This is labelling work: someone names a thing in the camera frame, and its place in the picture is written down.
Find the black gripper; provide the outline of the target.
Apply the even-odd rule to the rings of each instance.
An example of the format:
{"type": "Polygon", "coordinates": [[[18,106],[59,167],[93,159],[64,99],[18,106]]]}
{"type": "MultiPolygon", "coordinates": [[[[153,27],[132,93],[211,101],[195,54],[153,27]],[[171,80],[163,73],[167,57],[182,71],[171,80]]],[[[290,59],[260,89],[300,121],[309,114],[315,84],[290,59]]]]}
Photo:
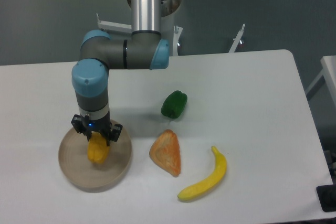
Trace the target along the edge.
{"type": "Polygon", "coordinates": [[[121,124],[111,123],[110,111],[106,109],[100,111],[80,109],[80,115],[73,116],[71,125],[78,134],[83,134],[87,141],[90,141],[92,132],[99,132],[106,140],[107,146],[110,146],[110,142],[118,141],[123,129],[121,124]]]}

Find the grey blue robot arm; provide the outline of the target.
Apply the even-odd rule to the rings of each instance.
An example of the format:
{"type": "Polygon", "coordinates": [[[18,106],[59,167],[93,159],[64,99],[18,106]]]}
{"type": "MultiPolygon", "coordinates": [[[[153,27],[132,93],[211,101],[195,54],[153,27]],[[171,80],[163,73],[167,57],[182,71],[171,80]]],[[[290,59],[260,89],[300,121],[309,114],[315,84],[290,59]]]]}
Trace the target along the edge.
{"type": "Polygon", "coordinates": [[[108,77],[111,69],[165,69],[169,42],[161,35],[161,0],[131,0],[131,38],[113,40],[102,30],[86,33],[80,59],[71,72],[79,114],[71,124],[91,139],[100,133],[106,144],[116,142],[122,125],[110,121],[108,77]]]}

